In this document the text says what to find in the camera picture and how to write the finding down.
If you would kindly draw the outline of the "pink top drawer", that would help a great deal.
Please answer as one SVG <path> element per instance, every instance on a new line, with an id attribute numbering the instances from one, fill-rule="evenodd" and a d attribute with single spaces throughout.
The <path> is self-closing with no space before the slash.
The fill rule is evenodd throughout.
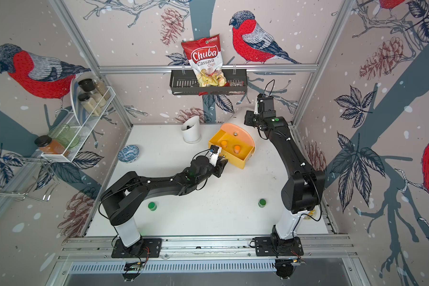
<path id="1" fill-rule="evenodd" d="M 250 126 L 243 124 L 236 125 L 233 123 L 224 123 L 220 129 L 249 146 L 255 146 L 255 139 L 252 137 L 253 131 L 255 129 Z"/>

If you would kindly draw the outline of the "yellow drawer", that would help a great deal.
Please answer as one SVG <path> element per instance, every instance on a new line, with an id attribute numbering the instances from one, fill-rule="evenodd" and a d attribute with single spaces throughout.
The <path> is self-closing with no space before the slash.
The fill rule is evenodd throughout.
<path id="1" fill-rule="evenodd" d="M 226 148 L 221 147 L 221 141 L 223 140 L 228 143 Z M 221 156 L 225 156 L 230 164 L 239 169 L 245 168 L 248 159 L 254 154 L 256 149 L 256 146 L 249 146 L 221 129 L 209 140 L 209 146 L 211 145 L 220 146 L 222 148 L 220 152 Z M 241 146 L 241 152 L 239 154 L 234 152 L 235 145 Z"/>

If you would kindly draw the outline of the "green paint can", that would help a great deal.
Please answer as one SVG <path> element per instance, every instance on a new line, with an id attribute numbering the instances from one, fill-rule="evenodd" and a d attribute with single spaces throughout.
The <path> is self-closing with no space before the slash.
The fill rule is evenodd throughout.
<path id="1" fill-rule="evenodd" d="M 157 209 L 157 205 L 156 205 L 156 203 L 155 203 L 155 202 L 150 202 L 150 203 L 148 204 L 148 209 L 149 209 L 150 211 L 155 211 L 155 210 Z"/>
<path id="2" fill-rule="evenodd" d="M 265 199 L 260 199 L 258 202 L 258 206 L 263 208 L 266 206 L 266 200 Z"/>

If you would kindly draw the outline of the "round white drawer cabinet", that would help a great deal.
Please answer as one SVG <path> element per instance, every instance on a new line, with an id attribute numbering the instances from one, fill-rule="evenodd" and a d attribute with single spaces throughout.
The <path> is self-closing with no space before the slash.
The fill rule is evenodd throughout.
<path id="1" fill-rule="evenodd" d="M 243 107 L 235 112 L 231 118 L 228 120 L 228 123 L 236 125 L 244 130 L 251 129 L 251 126 L 247 126 L 244 124 L 245 116 L 248 111 L 254 112 L 254 110 L 250 107 Z"/>

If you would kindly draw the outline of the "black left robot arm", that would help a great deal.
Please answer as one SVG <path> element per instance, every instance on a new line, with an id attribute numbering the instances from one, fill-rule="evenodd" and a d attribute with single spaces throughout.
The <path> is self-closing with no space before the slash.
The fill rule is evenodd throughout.
<path id="1" fill-rule="evenodd" d="M 211 164 L 208 157 L 197 156 L 190 166 L 174 176 L 148 178 L 134 171 L 122 176 L 102 195 L 101 205 L 123 246 L 140 247 L 142 244 L 142 236 L 133 217 L 144 200 L 187 195 L 211 176 L 221 177 L 227 163 L 228 160 L 222 157 Z"/>

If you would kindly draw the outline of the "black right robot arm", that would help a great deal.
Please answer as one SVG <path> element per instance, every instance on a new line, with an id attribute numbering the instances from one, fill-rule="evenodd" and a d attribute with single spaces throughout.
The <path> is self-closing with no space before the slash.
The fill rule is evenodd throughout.
<path id="1" fill-rule="evenodd" d="M 321 206 L 325 174 L 315 170 L 295 143 L 290 128 L 283 117 L 245 112 L 244 124 L 263 132 L 277 150 L 287 171 L 288 180 L 281 190 L 285 210 L 279 222 L 273 226 L 271 242 L 274 251 L 285 253 L 297 242 L 297 229 L 310 212 Z"/>

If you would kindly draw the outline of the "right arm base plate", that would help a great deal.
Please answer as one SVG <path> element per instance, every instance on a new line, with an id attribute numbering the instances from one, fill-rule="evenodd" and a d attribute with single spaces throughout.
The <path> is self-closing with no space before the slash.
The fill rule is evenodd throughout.
<path id="1" fill-rule="evenodd" d="M 299 237 L 289 240 L 272 239 L 271 237 L 255 237 L 253 239 L 256 256 L 303 256 L 303 246 Z"/>

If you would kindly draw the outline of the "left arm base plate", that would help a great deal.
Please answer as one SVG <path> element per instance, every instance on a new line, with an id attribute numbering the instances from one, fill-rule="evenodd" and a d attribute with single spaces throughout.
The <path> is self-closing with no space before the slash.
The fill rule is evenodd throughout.
<path id="1" fill-rule="evenodd" d="M 158 258 L 162 248 L 161 238 L 140 238 L 130 247 L 125 247 L 121 239 L 114 243 L 112 258 Z"/>

